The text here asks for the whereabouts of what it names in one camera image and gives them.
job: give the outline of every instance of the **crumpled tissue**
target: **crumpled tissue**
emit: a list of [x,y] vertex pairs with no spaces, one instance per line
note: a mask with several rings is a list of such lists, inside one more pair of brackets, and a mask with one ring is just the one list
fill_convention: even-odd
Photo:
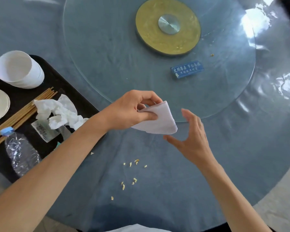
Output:
[[51,129],[58,129],[63,125],[69,125],[72,129],[77,130],[89,120],[89,118],[77,115],[74,104],[64,94],[60,96],[58,101],[54,99],[34,100],[34,104],[38,109],[36,119],[47,120],[51,113],[54,114],[53,117],[49,118]]

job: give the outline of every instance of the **person's left hand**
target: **person's left hand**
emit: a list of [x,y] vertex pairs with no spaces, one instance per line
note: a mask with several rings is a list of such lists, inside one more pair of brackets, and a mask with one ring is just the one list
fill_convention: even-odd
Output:
[[102,110],[99,114],[107,130],[127,129],[146,120],[156,120],[158,116],[150,112],[137,110],[162,103],[162,99],[153,91],[131,90]]

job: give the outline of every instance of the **person's right arm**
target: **person's right arm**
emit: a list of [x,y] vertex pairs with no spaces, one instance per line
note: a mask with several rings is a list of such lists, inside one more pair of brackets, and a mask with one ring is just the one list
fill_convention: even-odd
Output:
[[201,119],[186,109],[182,109],[182,114],[189,122],[189,137],[185,141],[179,141],[165,135],[164,139],[178,148],[200,169],[218,200],[232,232],[271,232],[215,159]]

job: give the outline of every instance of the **white napkin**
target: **white napkin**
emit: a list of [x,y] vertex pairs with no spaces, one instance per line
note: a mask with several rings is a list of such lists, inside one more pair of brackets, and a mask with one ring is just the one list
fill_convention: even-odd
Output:
[[64,94],[60,96],[58,101],[54,99],[35,100],[34,104],[38,109],[36,119],[46,120],[51,113],[54,114],[53,117],[49,118],[51,129],[58,129],[63,125],[69,125],[72,129],[77,130],[88,120],[88,118],[77,115],[74,104]]
[[158,116],[157,120],[143,121],[132,126],[134,129],[145,131],[150,134],[173,134],[177,132],[177,126],[172,117],[169,105],[166,101],[145,108],[139,112],[152,112]]

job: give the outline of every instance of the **metal center cap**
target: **metal center cap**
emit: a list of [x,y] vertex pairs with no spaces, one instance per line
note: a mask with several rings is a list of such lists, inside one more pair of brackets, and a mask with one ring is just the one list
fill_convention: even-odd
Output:
[[178,33],[181,29],[178,19],[171,14],[162,15],[158,20],[158,25],[161,31],[170,35]]

